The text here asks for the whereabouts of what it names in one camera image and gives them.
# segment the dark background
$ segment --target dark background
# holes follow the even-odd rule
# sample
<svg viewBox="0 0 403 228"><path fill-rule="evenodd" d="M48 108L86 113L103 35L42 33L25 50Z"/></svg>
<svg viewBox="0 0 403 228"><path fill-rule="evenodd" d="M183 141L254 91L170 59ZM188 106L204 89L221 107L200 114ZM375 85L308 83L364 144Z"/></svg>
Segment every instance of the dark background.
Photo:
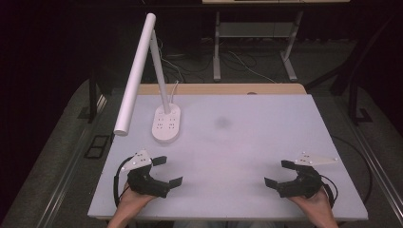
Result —
<svg viewBox="0 0 403 228"><path fill-rule="evenodd" d="M7 213L51 131L75 90L95 72L99 87L110 93L123 86L147 10L117 5L141 1L17 0L0 2L1 142L0 220ZM151 6L183 1L146 1ZM184 1L200 4L199 1ZM347 8L306 9L298 41L365 40L392 15L399 1L352 1ZM80 4L106 4L80 7ZM284 9L277 10L282 18ZM197 57L201 37L212 36L213 10L155 9L156 29L172 49ZM228 18L266 15L230 11ZM402 13L386 27L365 58L358 75L396 128L403 132Z"/></svg>

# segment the table surface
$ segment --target table surface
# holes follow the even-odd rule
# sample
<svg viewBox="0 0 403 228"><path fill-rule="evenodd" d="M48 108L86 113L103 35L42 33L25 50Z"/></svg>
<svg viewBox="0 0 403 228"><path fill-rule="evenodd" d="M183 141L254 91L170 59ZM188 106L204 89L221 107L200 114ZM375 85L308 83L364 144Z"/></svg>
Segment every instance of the table surface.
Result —
<svg viewBox="0 0 403 228"><path fill-rule="evenodd" d="M170 92L173 85L168 85ZM166 199L152 200L137 219L302 220L305 216L264 177L292 181L297 173L281 167L302 152L339 158L314 100L303 86L178 85L173 101L182 110L180 137L171 144L153 140L151 125L161 97L156 85L141 85L130 132L115 137L88 211L110 219L116 207L112 182L119 164L141 149L167 163L152 168L159 181L183 177ZM339 220L367 219L367 211L341 159L315 169L335 182ZM120 176L120 191L126 173Z"/></svg>

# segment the black strap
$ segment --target black strap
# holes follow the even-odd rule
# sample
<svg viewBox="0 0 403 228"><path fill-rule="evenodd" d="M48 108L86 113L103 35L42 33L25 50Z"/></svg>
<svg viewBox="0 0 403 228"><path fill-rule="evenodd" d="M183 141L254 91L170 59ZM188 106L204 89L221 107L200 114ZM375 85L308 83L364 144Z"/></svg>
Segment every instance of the black strap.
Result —
<svg viewBox="0 0 403 228"><path fill-rule="evenodd" d="M122 167L129 162L133 157L129 157L125 159L121 165L119 165L118 171L116 172L115 177L113 178L113 198L115 199L115 205L118 207L121 199L119 198L119 174L121 173Z"/></svg>
<svg viewBox="0 0 403 228"><path fill-rule="evenodd" d="M328 195L329 203L330 203L330 208L333 208L335 205L335 196L333 195L332 189L330 188L329 184L327 183L322 183L323 187L325 188L326 194Z"/></svg>

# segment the hand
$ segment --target hand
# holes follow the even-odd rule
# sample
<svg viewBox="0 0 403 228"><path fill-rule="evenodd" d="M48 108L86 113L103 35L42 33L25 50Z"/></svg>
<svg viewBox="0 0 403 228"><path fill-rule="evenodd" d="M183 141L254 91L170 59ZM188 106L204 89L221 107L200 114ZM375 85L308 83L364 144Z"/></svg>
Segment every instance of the hand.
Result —
<svg viewBox="0 0 403 228"><path fill-rule="evenodd" d="M127 224L139 212L156 197L149 195L141 195L128 188L121 197L121 202L116 209L115 215L107 225L108 228L125 228Z"/></svg>
<svg viewBox="0 0 403 228"><path fill-rule="evenodd" d="M306 217L317 228L338 227L335 217L333 216L332 208L330 207L328 196L323 188L309 199L305 197L291 197L288 200L298 205Z"/></svg>

